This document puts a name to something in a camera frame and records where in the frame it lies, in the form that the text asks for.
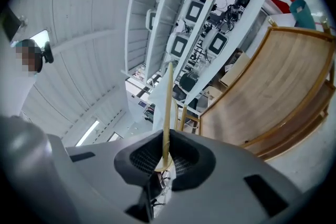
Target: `ceiling light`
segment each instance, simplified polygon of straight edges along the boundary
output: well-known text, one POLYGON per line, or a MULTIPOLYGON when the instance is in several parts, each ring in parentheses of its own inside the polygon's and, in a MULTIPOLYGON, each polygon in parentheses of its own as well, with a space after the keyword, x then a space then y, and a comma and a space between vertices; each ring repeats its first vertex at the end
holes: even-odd
POLYGON ((35 41, 40 48, 43 48, 46 42, 50 41, 47 30, 43 30, 42 32, 36 34, 34 37, 31 37, 30 39, 35 41))
POLYGON ((86 133, 83 135, 83 137, 81 138, 81 140, 79 140, 79 142, 77 143, 76 146, 80 146, 81 144, 83 144, 84 140, 89 136, 89 134, 93 131, 94 128, 96 128, 96 126, 99 124, 99 121, 96 121, 89 130, 86 131, 86 133))

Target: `shelf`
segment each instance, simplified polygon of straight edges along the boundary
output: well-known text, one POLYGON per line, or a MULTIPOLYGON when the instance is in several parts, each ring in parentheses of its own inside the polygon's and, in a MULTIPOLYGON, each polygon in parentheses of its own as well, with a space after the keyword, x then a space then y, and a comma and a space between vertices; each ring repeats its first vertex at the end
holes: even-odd
POLYGON ((146 57, 145 81, 161 67, 169 35, 175 27, 184 0, 160 0, 156 9, 146 57))
POLYGON ((193 52, 193 48, 196 45, 196 42, 198 40, 198 37, 200 36, 203 26, 206 22, 207 17, 209 16, 209 13, 215 4, 216 0, 206 0, 204 3, 204 6, 202 8, 201 14, 198 17, 198 20, 194 26, 194 29, 189 37, 189 40, 185 46, 185 49, 182 53, 182 56, 180 60, 178 61, 179 63, 177 64, 175 71, 174 71, 174 81, 178 78, 178 75, 180 74, 182 68, 186 65, 191 53, 193 52))
POLYGON ((265 0, 250 0, 241 19, 236 22, 234 29, 227 34, 228 42, 223 51, 203 70, 197 83, 187 95, 185 104, 189 104, 202 91, 208 82, 218 73, 234 50, 239 47, 257 18, 264 2, 265 0))
POLYGON ((145 27, 148 9, 155 9, 155 0, 130 0, 125 27, 125 71, 129 73, 145 62, 150 32, 145 27))

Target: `teal object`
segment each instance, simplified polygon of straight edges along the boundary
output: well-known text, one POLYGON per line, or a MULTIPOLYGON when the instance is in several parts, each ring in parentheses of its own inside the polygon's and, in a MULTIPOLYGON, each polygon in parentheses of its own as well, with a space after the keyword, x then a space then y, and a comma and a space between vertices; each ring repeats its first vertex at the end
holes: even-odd
POLYGON ((295 0, 289 7, 289 11, 293 14, 297 21, 298 27, 315 29, 316 25, 311 16, 310 9, 304 0, 295 0))

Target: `white ceiling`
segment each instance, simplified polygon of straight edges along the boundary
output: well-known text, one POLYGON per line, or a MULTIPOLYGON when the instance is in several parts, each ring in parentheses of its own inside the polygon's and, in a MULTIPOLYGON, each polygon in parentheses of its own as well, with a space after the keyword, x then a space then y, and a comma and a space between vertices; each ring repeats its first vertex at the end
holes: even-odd
POLYGON ((53 64, 44 64, 23 112, 46 133, 62 137, 67 146, 75 145, 96 119, 100 122, 98 131, 87 143, 107 141, 113 126, 128 109, 125 77, 120 72, 124 67, 128 2, 9 3, 16 16, 28 22, 20 39, 48 30, 55 59, 53 64))

